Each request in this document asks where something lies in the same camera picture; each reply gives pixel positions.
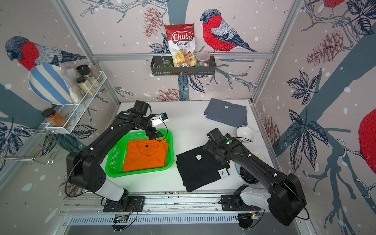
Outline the green plastic basket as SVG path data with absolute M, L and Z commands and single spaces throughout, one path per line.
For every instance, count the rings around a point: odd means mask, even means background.
M 134 132 L 125 135 L 116 145 L 115 147 L 109 152 L 108 160 L 106 163 L 106 173 L 108 176 L 116 178 L 116 177 L 123 177 L 133 174 L 142 174 L 142 173 L 149 173 L 149 172 L 156 172 L 156 171 L 163 171 L 169 169 L 173 162 L 174 162 L 174 150 L 173 150 L 173 135 L 170 131 L 161 130 L 164 134 L 163 138 L 158 138 L 157 141 L 166 140 L 169 143 L 169 150 L 167 154 L 167 165 L 163 168 L 156 168 L 156 169 L 149 169 L 149 170 L 141 170 L 141 171 L 134 171 L 134 172 L 123 172 L 122 167 L 125 161 L 126 153 L 127 153 L 127 146 L 130 141 L 145 141 L 150 140 L 146 133 L 143 132 Z

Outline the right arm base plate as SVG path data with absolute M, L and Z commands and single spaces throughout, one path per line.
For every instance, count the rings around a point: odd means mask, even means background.
M 223 211 L 260 211 L 262 208 L 246 205 L 239 196 L 222 195 L 218 201 Z

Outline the black t-shirt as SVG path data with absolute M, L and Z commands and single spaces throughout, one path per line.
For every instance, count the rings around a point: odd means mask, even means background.
M 221 164 L 203 146 L 178 154 L 176 164 L 188 193 L 230 175 L 230 165 Z

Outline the grey t-shirt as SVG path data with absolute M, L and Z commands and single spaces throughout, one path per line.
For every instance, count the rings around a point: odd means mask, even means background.
M 204 111 L 207 119 L 214 120 L 232 127 L 247 126 L 247 108 L 224 100 L 211 99 Z

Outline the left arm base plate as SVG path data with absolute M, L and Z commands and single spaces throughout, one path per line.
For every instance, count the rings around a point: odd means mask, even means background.
M 145 196 L 124 196 L 120 201 L 107 199 L 103 212 L 142 212 Z

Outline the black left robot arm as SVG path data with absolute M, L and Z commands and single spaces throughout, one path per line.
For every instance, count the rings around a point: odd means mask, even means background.
M 67 183 L 110 201 L 126 199 L 127 190 L 110 181 L 100 165 L 117 142 L 132 130 L 144 130 L 150 140 L 163 137 L 156 126 L 164 123 L 168 116 L 166 113 L 148 115 L 150 110 L 148 103 L 137 100 L 133 108 L 118 113 L 109 127 L 91 144 L 79 152 L 71 152 L 66 158 Z

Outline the orange t-shirt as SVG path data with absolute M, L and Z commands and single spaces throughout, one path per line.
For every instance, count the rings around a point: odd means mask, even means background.
M 166 140 L 130 141 L 122 170 L 134 172 L 163 168 L 167 165 L 168 150 Z

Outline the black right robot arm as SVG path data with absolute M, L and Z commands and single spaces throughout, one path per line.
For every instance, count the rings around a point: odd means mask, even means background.
M 307 201 L 300 180 L 294 174 L 286 175 L 271 167 L 249 151 L 246 146 L 230 134 L 222 135 L 216 128 L 207 133 L 208 142 L 203 149 L 214 155 L 218 162 L 233 161 L 255 177 L 268 191 L 269 198 L 256 197 L 255 193 L 241 190 L 239 197 L 248 205 L 258 199 L 265 204 L 271 214 L 283 225 L 290 225 L 306 207 Z

